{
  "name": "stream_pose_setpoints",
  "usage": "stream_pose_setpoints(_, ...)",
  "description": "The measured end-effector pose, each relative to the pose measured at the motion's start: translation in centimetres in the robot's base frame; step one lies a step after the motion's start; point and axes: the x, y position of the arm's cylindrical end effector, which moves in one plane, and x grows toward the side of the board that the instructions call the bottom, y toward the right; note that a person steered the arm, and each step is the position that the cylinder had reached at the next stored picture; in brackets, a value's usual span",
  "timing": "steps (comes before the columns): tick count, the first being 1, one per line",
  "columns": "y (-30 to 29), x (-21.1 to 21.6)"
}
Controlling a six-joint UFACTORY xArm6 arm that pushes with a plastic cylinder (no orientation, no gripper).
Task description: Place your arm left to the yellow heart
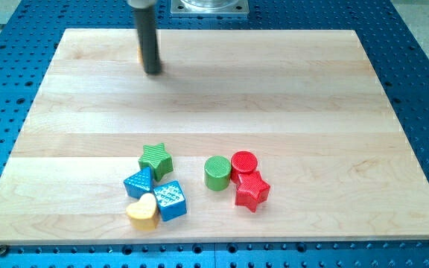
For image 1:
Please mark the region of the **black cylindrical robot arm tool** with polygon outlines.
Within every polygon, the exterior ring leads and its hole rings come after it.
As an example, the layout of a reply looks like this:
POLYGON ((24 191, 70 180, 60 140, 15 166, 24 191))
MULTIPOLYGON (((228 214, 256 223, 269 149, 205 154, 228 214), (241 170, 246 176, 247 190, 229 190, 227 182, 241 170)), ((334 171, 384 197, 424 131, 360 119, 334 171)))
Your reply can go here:
POLYGON ((147 74, 162 71, 156 35, 156 0, 127 0, 134 13, 142 65, 147 74))

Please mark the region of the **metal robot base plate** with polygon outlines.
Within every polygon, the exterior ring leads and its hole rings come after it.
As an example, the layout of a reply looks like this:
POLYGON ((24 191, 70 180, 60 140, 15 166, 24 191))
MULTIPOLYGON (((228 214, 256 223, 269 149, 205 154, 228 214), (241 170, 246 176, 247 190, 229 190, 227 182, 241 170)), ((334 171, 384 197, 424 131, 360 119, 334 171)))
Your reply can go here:
POLYGON ((248 0, 172 0, 171 14, 188 15, 247 15, 248 0))

